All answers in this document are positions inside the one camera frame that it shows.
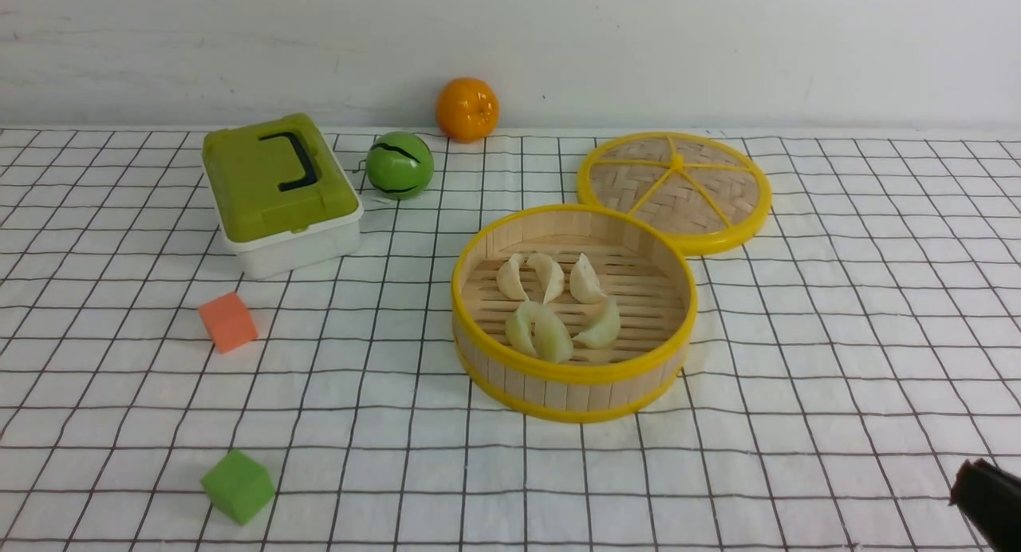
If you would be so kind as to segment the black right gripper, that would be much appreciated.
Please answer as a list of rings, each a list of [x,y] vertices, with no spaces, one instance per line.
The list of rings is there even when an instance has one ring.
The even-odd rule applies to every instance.
[[[1020,476],[986,461],[966,460],[949,490],[955,506],[995,551],[1020,550]]]

